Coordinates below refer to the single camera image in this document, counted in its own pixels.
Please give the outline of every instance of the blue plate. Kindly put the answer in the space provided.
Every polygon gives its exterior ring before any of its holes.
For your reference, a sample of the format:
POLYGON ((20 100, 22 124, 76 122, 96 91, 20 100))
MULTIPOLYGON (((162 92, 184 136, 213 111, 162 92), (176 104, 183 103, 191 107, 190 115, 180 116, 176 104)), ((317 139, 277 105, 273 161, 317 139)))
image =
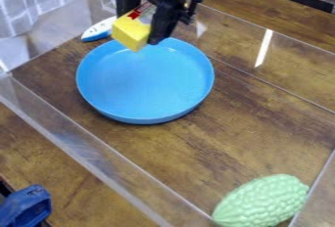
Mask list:
POLYGON ((76 82, 97 111, 115 120, 152 124, 189 113, 206 97, 213 66, 189 43, 164 39, 134 53, 115 40, 83 58, 76 82))

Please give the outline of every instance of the wooden table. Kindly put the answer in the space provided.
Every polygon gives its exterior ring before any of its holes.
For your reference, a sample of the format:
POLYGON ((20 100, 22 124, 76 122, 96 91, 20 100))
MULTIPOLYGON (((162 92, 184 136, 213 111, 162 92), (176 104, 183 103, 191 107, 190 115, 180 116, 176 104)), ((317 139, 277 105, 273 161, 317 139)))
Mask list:
MULTIPOLYGON (((206 0, 205 4, 335 51, 331 15, 285 0, 206 0)), ((260 175, 290 173, 312 183, 333 149, 331 113, 213 62, 214 89, 193 113, 152 126, 119 123, 95 112, 75 84, 80 59, 99 44, 81 44, 75 38, 17 68, 13 76, 205 211, 260 175)), ((302 65, 312 68, 310 60, 302 65)), ((321 93, 314 99, 333 110, 333 101, 321 99, 321 93)), ((4 106, 0 112, 0 175, 13 188, 38 183, 49 190, 52 226, 154 226, 4 106)))

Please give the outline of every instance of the green toy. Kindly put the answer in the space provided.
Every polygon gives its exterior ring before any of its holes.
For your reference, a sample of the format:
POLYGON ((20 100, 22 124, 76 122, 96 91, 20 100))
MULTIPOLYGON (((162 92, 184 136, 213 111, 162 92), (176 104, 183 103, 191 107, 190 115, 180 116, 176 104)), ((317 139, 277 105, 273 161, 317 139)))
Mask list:
POLYGON ((290 175, 251 180, 217 205, 211 218, 223 227, 270 227, 301 210, 308 186, 290 175))

